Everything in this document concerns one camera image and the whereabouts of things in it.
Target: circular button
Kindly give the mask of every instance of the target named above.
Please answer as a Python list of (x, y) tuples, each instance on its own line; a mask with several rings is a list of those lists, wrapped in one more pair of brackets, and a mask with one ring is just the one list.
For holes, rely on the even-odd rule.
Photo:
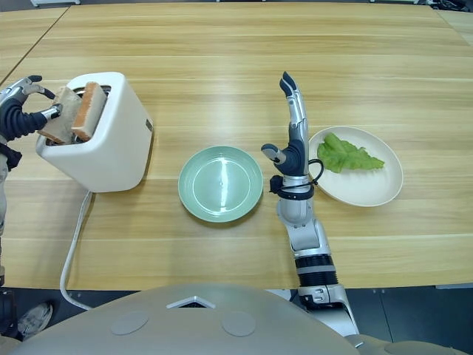
[(148, 320), (145, 312), (130, 312), (115, 320), (110, 330), (115, 335), (128, 335), (142, 328)]
[(234, 337), (247, 337), (256, 329), (256, 320), (248, 313), (235, 311), (222, 319), (222, 328)]

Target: white plate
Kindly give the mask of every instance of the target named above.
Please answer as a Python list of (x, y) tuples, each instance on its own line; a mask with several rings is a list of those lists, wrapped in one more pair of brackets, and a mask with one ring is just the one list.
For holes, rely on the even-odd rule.
[[(339, 174), (325, 169), (319, 179), (321, 190), (336, 200), (361, 207), (380, 206), (398, 195), (403, 183), (401, 162), (387, 144), (371, 133), (344, 126), (324, 129), (310, 139), (310, 159), (317, 158), (317, 148), (330, 132), (358, 148), (363, 146), (369, 155), (384, 161), (384, 166), (373, 170), (343, 169)], [(318, 164), (309, 166), (313, 177), (319, 172)]]

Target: plate rim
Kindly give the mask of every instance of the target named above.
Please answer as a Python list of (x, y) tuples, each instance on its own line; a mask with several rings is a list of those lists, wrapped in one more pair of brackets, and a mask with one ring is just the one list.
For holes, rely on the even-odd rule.
[(377, 141), (381, 142), (383, 145), (385, 145), (388, 150), (392, 153), (392, 156), (395, 158), (395, 160), (398, 162), (398, 165), (399, 165), (399, 168), (401, 169), (401, 183), (399, 184), (399, 187), (398, 187), (398, 191), (389, 199), (389, 200), (386, 200), (382, 203), (364, 203), (364, 204), (360, 204), (360, 203), (351, 203), (351, 202), (347, 202), (346, 200), (342, 200), (341, 198), (338, 198), (336, 196), (333, 196), (332, 194), (330, 194), (326, 189), (324, 189), (324, 187), (322, 186), (322, 184), (318, 184), (318, 187), (327, 195), (329, 195), (331, 198), (337, 200), (337, 201), (340, 201), (342, 203), (346, 203), (347, 205), (350, 205), (350, 206), (357, 206), (357, 207), (377, 207), (377, 206), (383, 206), (385, 205), (386, 203), (389, 203), (391, 202), (392, 200), (394, 200), (398, 195), (399, 193), (401, 192), (402, 190), (402, 186), (404, 185), (404, 169), (402, 168), (402, 164), (401, 164), (401, 161), (399, 160), (399, 157), (396, 155), (396, 153), (394, 152), (394, 150), (389, 146), (389, 144), (387, 144), (385, 141), (383, 141), (381, 138), (377, 137), (376, 135), (372, 134), (371, 132), (368, 132), (368, 131), (365, 131), (364, 129), (360, 129), (358, 127), (354, 127), (354, 126), (330, 126), (330, 127), (327, 127), (327, 128), (324, 128), (320, 131), (318, 131), (316, 134), (314, 134), (310, 140), (309, 140), (309, 146), (310, 146), (310, 143), (313, 141), (313, 139), (317, 136), (317, 135), (320, 135), (321, 133), (325, 132), (325, 131), (328, 131), (328, 130), (331, 130), (331, 129), (337, 129), (337, 128), (343, 128), (343, 129), (351, 129), (351, 130), (354, 130), (354, 131), (361, 131), (371, 137), (373, 137), (374, 139), (376, 139)]
[[(257, 175), (258, 178), (261, 178), (259, 179), (259, 181), (261, 181), (261, 192), (259, 193), (259, 196), (258, 198), (256, 199), (255, 203), (253, 204), (253, 206), (245, 213), (243, 213), (242, 215), (238, 216), (238, 217), (235, 217), (235, 218), (231, 218), (230, 220), (212, 220), (212, 219), (208, 219), (208, 218), (202, 218), (201, 216), (197, 216), (195, 213), (193, 213), (193, 211), (188, 207), (188, 205), (184, 202), (184, 199), (183, 199), (183, 196), (181, 194), (181, 189), (180, 189), (180, 182), (181, 182), (181, 178), (183, 176), (183, 171), (184, 169), (186, 168), (186, 166), (191, 162), (192, 159), (194, 159), (196, 156), (198, 156), (199, 154), (203, 153), (204, 151), (206, 150), (209, 150), (209, 149), (215, 149), (215, 148), (231, 148), (231, 149), (235, 149), (236, 151), (238, 152), (241, 152), (243, 153), (244, 155), (247, 155), (254, 163), (255, 163), (255, 166), (258, 168), (258, 171), (259, 171), (259, 174)], [(204, 220), (205, 222), (210, 222), (210, 223), (228, 223), (228, 222), (232, 222), (234, 220), (238, 220), (242, 217), (244, 217), (245, 215), (247, 215), (248, 213), (250, 213), (254, 207), (257, 205), (258, 201), (261, 199), (261, 196), (262, 196), (262, 193), (263, 193), (263, 189), (264, 189), (264, 186), (265, 186), (265, 182), (264, 182), (264, 177), (263, 177), (263, 172), (261, 170), (261, 166), (259, 166), (258, 162), (256, 161), (256, 159), (248, 152), (244, 151), (243, 149), (240, 149), (240, 148), (237, 148), (235, 146), (223, 146), (223, 145), (213, 145), (213, 146), (208, 146), (204, 149), (201, 149), (200, 151), (198, 152), (195, 152), (183, 165), (182, 169), (180, 170), (180, 173), (179, 173), (179, 178), (177, 179), (177, 192), (179, 194), (179, 199), (180, 199), (180, 202), (184, 205), (184, 207), (186, 208), (186, 210), (191, 213), (193, 216), (195, 216), (196, 218), (199, 218), (200, 220)]]

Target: shoe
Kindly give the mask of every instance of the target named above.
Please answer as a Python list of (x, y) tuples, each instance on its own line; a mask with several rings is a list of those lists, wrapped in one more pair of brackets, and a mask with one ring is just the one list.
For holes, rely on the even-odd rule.
[(44, 330), (52, 317), (52, 305), (50, 303), (41, 303), (31, 308), (18, 321), (18, 331), (26, 340), (40, 331)]

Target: bread slice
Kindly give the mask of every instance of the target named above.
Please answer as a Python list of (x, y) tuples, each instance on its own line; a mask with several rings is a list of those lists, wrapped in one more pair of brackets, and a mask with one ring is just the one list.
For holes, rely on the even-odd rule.
[(58, 144), (71, 144), (71, 126), (81, 107), (82, 99), (69, 87), (61, 87), (53, 104), (62, 104), (61, 115), (49, 121), (38, 133)]
[(90, 81), (86, 84), (81, 107), (72, 124), (72, 131), (82, 141), (87, 142), (92, 138), (98, 120), (102, 115), (105, 101), (105, 92), (98, 83)]

